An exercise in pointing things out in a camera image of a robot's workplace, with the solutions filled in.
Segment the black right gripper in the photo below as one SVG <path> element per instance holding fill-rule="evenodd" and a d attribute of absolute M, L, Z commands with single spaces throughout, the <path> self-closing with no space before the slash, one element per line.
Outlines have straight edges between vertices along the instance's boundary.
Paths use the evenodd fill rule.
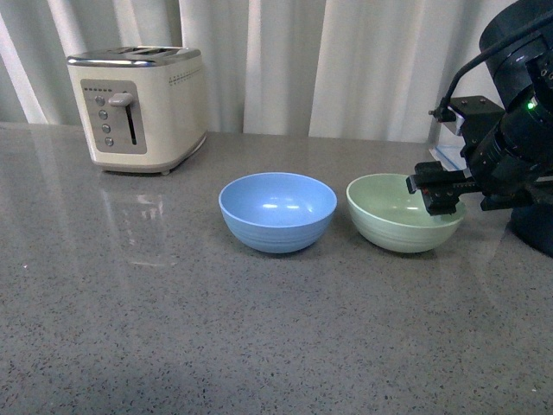
<path fill-rule="evenodd" d="M 531 163 L 492 143 L 461 150 L 465 170 L 446 170 L 439 161 L 418 163 L 406 179 L 408 192 L 421 193 L 430 215 L 454 214 L 459 195 L 480 193 L 484 211 L 552 203 L 552 164 Z"/>

